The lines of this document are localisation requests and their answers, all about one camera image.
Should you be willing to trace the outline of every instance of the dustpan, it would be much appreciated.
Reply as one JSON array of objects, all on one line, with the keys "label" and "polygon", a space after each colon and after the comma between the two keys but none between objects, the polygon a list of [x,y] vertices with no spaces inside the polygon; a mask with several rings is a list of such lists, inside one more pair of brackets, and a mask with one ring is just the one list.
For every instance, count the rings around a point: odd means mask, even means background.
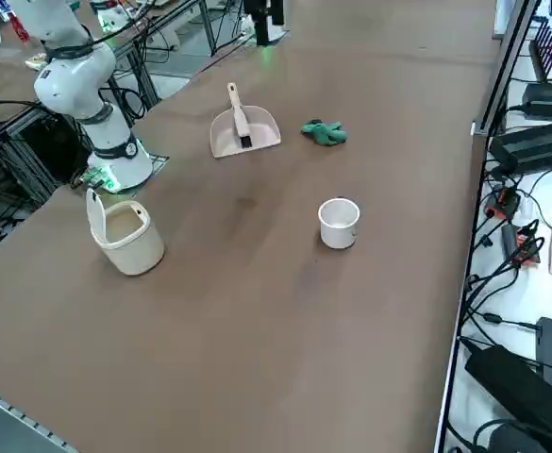
[{"label": "dustpan", "polygon": [[[237,96],[232,98],[232,103],[236,100],[239,101]],[[210,150],[216,159],[268,148],[282,142],[276,120],[269,111],[255,106],[241,107],[250,130],[252,146],[242,147],[242,141],[236,129],[234,108],[232,107],[217,116],[212,122],[212,126],[210,126]]]}]

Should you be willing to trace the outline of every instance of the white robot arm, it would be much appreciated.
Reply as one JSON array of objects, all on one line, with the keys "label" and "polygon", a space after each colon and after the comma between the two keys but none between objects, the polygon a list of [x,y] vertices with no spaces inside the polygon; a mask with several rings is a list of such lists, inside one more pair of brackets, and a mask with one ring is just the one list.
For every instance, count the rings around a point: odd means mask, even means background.
[{"label": "white robot arm", "polygon": [[94,43],[64,0],[10,0],[9,4],[26,31],[43,42],[51,59],[34,84],[39,100],[82,126],[93,144],[88,163],[103,169],[110,192],[142,184],[152,174],[152,160],[118,106],[103,101],[98,93],[116,65],[109,46]]}]

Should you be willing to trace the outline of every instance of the white mug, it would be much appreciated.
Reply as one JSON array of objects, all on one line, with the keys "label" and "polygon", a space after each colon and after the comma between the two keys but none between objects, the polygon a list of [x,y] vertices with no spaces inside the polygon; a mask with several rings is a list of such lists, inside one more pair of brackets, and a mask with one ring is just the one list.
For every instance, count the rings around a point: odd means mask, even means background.
[{"label": "white mug", "polygon": [[328,247],[342,249],[355,243],[360,208],[353,201],[332,198],[320,206],[317,215],[322,241]]}]

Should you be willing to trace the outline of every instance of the green rag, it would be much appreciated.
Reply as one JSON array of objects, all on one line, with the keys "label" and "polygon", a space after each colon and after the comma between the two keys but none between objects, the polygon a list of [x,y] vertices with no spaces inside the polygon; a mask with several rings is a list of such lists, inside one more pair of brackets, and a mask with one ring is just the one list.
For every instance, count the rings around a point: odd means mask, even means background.
[{"label": "green rag", "polygon": [[345,143],[347,140],[347,133],[341,127],[343,124],[339,122],[326,125],[321,120],[311,120],[301,127],[301,133],[312,137],[317,144],[322,146],[334,146]]}]

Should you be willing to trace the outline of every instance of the brush handle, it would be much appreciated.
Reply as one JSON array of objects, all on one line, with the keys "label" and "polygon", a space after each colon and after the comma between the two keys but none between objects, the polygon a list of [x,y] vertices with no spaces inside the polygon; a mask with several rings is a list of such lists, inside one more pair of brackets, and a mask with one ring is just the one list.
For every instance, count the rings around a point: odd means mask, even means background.
[{"label": "brush handle", "polygon": [[238,87],[236,87],[235,83],[228,83],[227,92],[229,93],[231,107],[234,108],[234,121],[236,122],[238,136],[250,137],[250,127],[248,126],[246,115],[244,115],[244,112],[242,110],[242,103],[240,102],[240,96],[238,95]]}]

